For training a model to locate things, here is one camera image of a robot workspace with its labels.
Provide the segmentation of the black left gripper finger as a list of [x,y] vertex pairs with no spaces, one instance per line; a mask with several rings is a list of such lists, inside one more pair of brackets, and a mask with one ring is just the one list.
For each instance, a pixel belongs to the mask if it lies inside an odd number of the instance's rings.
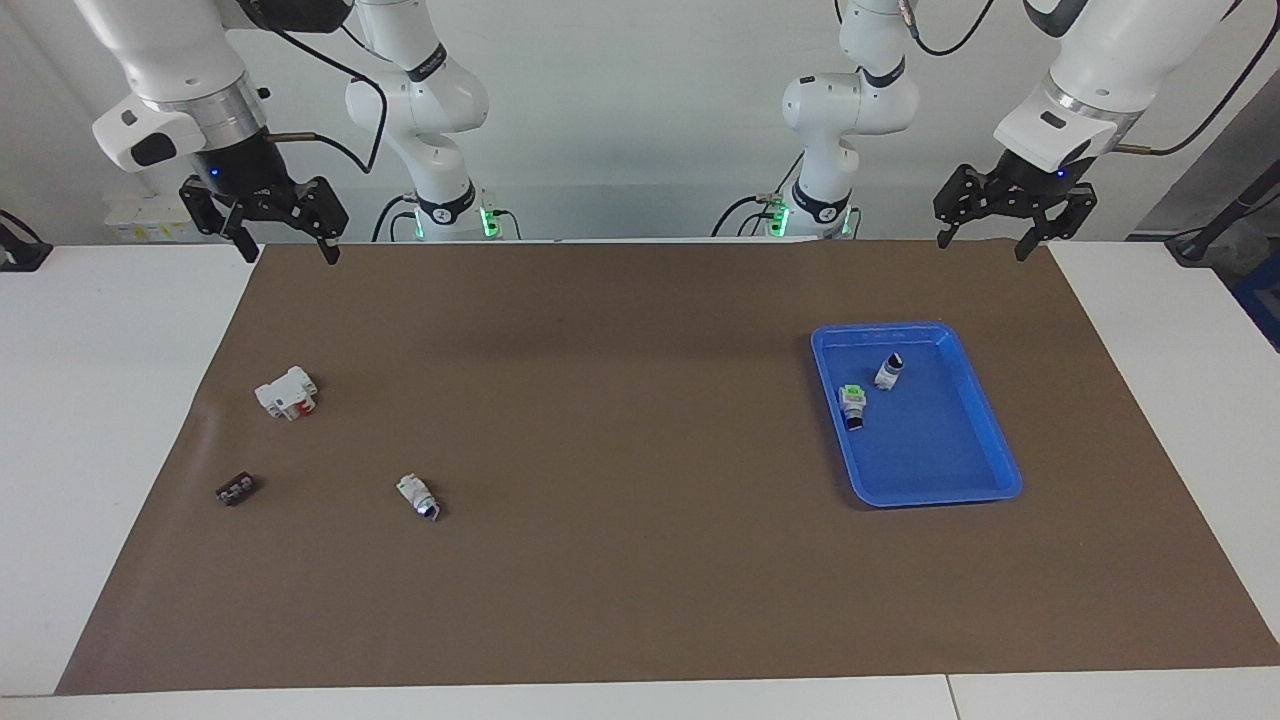
[[940,249],[947,249],[960,227],[995,214],[992,195],[1001,190],[998,177],[980,173],[972,165],[960,165],[933,197],[934,218],[943,225],[937,234]]
[[1051,240],[1070,240],[1092,214],[1097,197],[1092,184],[1075,184],[1060,197],[1037,197],[1025,202],[1030,229],[1016,242],[1015,259],[1025,261],[1037,247]]

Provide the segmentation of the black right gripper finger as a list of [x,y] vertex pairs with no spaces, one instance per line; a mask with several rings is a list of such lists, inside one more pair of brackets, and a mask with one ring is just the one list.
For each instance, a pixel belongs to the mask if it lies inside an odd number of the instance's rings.
[[349,215],[330,182],[314,177],[292,187],[291,227],[310,236],[329,266],[340,259],[339,241]]
[[200,178],[187,178],[180,187],[180,201],[201,234],[228,240],[250,264],[259,259],[259,246],[243,227],[244,213],[238,201],[223,211],[215,195]]

